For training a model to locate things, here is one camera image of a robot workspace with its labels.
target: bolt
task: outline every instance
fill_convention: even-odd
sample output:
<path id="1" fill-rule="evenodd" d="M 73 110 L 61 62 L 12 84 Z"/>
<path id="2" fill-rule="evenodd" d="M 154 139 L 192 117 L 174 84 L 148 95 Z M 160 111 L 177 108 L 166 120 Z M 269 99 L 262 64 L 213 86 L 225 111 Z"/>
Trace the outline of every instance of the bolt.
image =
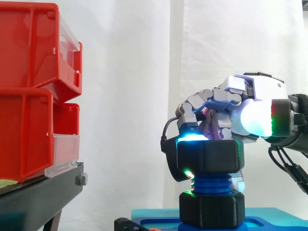
<path id="1" fill-rule="evenodd" d="M 85 186 L 87 185 L 88 182 L 88 175 L 87 173 L 80 173 L 77 177 L 76 177 L 76 185 L 79 186 Z"/>

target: glowing blue light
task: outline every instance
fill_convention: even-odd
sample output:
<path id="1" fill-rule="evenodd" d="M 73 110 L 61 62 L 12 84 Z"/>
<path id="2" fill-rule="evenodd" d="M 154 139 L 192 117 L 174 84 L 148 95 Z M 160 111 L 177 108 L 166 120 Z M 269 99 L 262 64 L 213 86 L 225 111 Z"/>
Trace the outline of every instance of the glowing blue light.
<path id="1" fill-rule="evenodd" d="M 242 110 L 241 124 L 251 134 L 262 137 L 271 136 L 271 123 L 271 101 L 255 101 Z"/>
<path id="2" fill-rule="evenodd" d="M 198 134 L 187 134 L 184 137 L 178 138 L 178 142 L 181 141 L 207 141 L 208 138 L 204 135 L 198 135 Z"/>

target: blue base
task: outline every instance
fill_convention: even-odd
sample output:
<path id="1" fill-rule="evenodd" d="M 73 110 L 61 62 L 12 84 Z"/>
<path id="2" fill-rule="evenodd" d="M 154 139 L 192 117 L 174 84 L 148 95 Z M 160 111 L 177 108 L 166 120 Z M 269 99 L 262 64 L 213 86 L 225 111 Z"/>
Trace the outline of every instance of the blue base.
<path id="1" fill-rule="evenodd" d="M 245 223 L 234 230 L 207 231 L 308 231 L 308 221 L 276 208 L 247 208 Z M 181 223 L 178 209 L 136 209 L 132 220 L 161 231 L 204 231 Z"/>

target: white curtain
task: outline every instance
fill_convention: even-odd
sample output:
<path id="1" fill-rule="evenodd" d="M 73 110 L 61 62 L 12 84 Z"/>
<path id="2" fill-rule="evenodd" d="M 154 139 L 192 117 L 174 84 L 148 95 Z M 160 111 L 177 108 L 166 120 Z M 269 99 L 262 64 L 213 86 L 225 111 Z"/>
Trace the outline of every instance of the white curtain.
<path id="1" fill-rule="evenodd" d="M 308 93 L 300 0 L 54 2 L 83 43 L 83 94 L 73 101 L 81 108 L 80 161 L 89 176 L 63 209 L 59 231 L 111 231 L 131 209 L 176 206 L 189 185 L 171 178 L 159 141 L 189 95 L 245 71 L 270 73 L 289 93 Z M 176 134 L 172 124 L 168 135 Z M 264 141 L 245 147 L 246 205 L 308 218 L 307 195 L 267 148 Z"/>
<path id="2" fill-rule="evenodd" d="M 169 117 L 179 103 L 202 89 L 212 89 L 233 74 L 265 72 L 285 81 L 288 93 L 308 93 L 306 43 L 300 0 L 171 0 Z M 269 144 L 246 144 L 245 203 L 247 207 L 277 207 L 308 219 L 308 200 L 291 177 L 268 156 Z M 301 154 L 289 151 L 308 169 Z M 190 182 L 165 185 L 176 188 Z"/>

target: red storage bin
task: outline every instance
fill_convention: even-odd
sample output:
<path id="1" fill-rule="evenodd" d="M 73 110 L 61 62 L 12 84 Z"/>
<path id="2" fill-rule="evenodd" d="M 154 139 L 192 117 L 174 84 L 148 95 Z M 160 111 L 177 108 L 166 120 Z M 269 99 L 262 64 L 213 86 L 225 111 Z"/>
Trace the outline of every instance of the red storage bin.
<path id="1" fill-rule="evenodd" d="M 53 3 L 0 2 L 0 87 L 47 88 L 56 101 L 81 94 L 82 45 Z"/>
<path id="2" fill-rule="evenodd" d="M 76 167 L 79 106 L 48 89 L 0 89 L 0 181 L 53 177 Z"/>

